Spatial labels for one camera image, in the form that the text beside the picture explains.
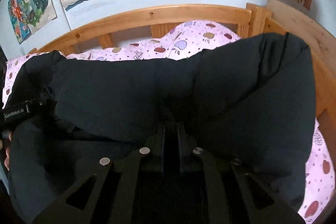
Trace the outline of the person's left hand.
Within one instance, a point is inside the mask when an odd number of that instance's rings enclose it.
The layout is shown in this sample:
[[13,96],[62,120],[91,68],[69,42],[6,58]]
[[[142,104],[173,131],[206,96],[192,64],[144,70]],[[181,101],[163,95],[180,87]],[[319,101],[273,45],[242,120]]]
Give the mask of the person's left hand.
[[4,155],[4,165],[7,170],[10,170],[10,145],[13,140],[11,131],[5,132],[1,137],[1,153]]

